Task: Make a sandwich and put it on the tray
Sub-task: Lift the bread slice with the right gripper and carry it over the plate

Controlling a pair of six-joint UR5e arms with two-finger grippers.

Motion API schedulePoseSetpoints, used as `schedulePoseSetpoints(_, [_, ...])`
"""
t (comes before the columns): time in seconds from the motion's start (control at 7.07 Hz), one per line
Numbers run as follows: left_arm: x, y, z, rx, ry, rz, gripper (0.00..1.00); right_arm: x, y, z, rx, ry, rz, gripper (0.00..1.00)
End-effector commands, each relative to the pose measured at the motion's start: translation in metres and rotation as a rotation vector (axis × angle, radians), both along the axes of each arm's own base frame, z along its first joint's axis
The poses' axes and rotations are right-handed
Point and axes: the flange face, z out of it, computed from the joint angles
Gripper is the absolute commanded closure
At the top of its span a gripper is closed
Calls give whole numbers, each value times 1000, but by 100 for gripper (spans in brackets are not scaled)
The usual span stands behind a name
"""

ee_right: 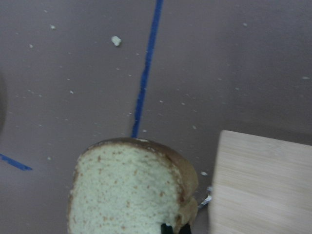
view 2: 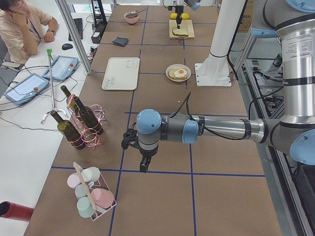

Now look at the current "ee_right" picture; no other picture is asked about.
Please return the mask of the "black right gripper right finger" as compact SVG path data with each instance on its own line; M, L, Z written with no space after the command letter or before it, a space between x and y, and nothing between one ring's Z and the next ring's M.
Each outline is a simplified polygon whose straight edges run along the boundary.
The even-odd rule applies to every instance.
M180 234L192 234L191 226L190 226L189 223L185 224L185 225L180 229Z

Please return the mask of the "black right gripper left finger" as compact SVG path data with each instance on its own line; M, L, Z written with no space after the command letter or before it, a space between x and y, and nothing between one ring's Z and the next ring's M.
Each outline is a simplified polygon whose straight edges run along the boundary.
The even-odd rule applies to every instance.
M168 226L167 224L161 224L160 226L161 234L174 234L172 226Z

